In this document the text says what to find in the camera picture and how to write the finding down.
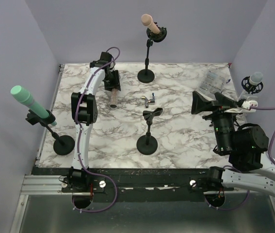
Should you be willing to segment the black ring-clip microphone stand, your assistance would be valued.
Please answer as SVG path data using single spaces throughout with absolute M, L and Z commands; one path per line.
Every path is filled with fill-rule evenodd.
M 55 139 L 53 143 L 54 152 L 60 156 L 68 155 L 75 147 L 75 140 L 69 135 L 59 136 L 56 132 L 54 132 L 50 128 L 49 124 L 52 123 L 52 120 L 55 120 L 55 116 L 49 110 L 47 110 L 47 113 L 47 118 L 41 118 L 32 110 L 29 110 L 26 121 L 31 125 L 39 123 L 41 126 L 45 127 L 51 133 L 51 136 Z

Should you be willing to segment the glitter microphone silver mesh head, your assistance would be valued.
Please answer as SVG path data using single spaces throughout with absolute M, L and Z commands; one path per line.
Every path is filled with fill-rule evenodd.
M 117 107 L 117 97 L 118 97 L 118 89 L 113 88 L 111 91 L 111 99 L 110 99 L 110 107 L 111 108 Z

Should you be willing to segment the pink microphone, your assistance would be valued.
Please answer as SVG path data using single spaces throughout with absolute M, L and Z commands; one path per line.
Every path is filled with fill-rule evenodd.
M 141 22 L 145 27 L 147 27 L 154 34 L 160 34 L 161 33 L 159 27 L 155 24 L 155 22 L 153 21 L 153 18 L 152 18 L 151 15 L 143 14 L 141 16 Z

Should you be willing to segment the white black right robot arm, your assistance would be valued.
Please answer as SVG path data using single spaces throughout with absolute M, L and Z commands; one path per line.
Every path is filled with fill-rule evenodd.
M 258 109 L 253 98 L 235 101 L 217 92 L 215 100 L 207 100 L 193 92 L 191 113 L 209 112 L 202 118 L 213 125 L 217 143 L 213 151 L 228 156 L 232 169 L 212 166 L 204 177 L 190 182 L 192 188 L 219 192 L 241 188 L 275 197 L 275 159 L 271 157 L 274 139 L 268 138 L 258 124 L 246 123 L 238 128 L 234 125 L 236 115 Z

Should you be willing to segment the mint green microphone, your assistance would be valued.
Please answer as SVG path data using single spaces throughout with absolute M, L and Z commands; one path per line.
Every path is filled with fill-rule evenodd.
M 16 85 L 12 87 L 10 93 L 19 103 L 29 108 L 29 112 L 33 118 L 41 120 L 45 124 L 57 125 L 55 116 L 39 104 L 26 88 Z

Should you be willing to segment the black clip microphone stand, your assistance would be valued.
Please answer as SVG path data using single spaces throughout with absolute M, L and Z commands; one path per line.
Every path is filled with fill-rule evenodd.
M 139 137 L 136 143 L 137 150 L 143 155 L 151 155 L 158 148 L 158 142 L 151 135 L 150 128 L 153 123 L 153 118 L 160 116 L 163 112 L 162 108 L 156 108 L 154 111 L 143 111 L 143 117 L 147 124 L 147 132 Z

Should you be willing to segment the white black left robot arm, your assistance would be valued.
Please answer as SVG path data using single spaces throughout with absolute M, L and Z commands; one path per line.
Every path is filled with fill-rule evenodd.
M 89 142 L 93 124 L 97 121 L 96 92 L 101 83 L 111 93 L 111 107 L 117 107 L 117 95 L 121 91 L 119 71 L 115 69 L 115 58 L 103 51 L 100 59 L 90 63 L 90 75 L 80 91 L 71 94 L 72 118 L 76 124 L 76 142 L 73 162 L 67 176 L 71 188 L 80 192 L 91 186 L 88 173 Z

